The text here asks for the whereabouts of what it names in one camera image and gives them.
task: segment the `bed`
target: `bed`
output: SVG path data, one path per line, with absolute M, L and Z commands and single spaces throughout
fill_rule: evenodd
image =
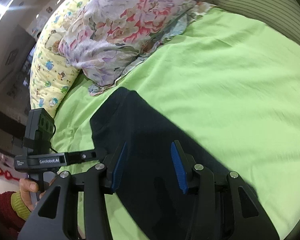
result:
M 212 8 L 98 96 L 80 73 L 58 106 L 53 148 L 93 148 L 92 115 L 118 87 L 135 90 L 250 183 L 280 239 L 291 237 L 300 221 L 300 35 L 296 43 L 286 37 L 289 25 L 279 33 L 264 22 Z M 148 239 L 116 195 L 106 205 L 114 239 Z M 83 230 L 82 196 L 78 208 Z

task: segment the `sweater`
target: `sweater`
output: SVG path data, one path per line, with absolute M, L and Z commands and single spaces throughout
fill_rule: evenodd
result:
M 9 230 L 13 238 L 23 227 L 30 211 L 23 203 L 20 192 L 5 192 L 0 194 L 0 222 Z

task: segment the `black cable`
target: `black cable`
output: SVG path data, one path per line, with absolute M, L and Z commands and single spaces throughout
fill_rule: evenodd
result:
M 52 134 L 52 136 L 54 136 L 54 134 L 56 133 L 56 130 L 57 130 L 57 128 L 56 128 L 56 125 L 54 124 L 53 125 L 53 128 L 54 128 L 54 130 L 53 130 L 53 134 Z M 58 153 L 55 149 L 53 149 L 52 147 L 50 147 L 50 149 L 52 150 L 52 151 L 54 151 L 55 153 Z
M 50 149 L 52 150 L 52 151 L 54 151 L 55 153 L 58 153 L 55 149 L 53 149 L 52 147 L 50 147 Z
M 55 125 L 55 124 L 53 125 L 53 128 L 54 128 L 54 130 L 53 130 L 53 134 L 52 134 L 52 136 L 54 136 L 54 134 L 56 133 L 56 130 L 57 130 L 57 128 L 56 128 L 56 125 Z

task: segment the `poster on wall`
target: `poster on wall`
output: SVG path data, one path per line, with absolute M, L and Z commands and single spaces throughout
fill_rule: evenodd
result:
M 49 6 L 47 9 L 46 9 L 47 13 L 52 13 L 53 9 Z
M 48 21 L 48 17 L 47 16 L 45 16 L 45 15 L 39 16 L 37 18 L 37 28 L 39 30 L 42 30 L 47 21 Z

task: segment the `human hand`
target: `human hand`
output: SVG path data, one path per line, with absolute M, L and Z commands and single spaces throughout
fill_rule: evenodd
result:
M 34 205 L 31 202 L 30 192 L 36 193 L 39 191 L 39 186 L 34 181 L 29 179 L 20 179 L 20 196 L 26 207 L 32 212 Z
M 49 187 L 52 185 L 52 183 L 53 183 L 55 180 L 56 180 L 56 178 L 53 178 L 53 179 L 50 181 L 50 183 L 49 183 Z M 40 195 L 39 195 L 39 199 L 41 199 L 45 193 L 46 193 L 45 191 L 44 191 L 44 192 L 42 192 L 42 193 L 40 193 Z

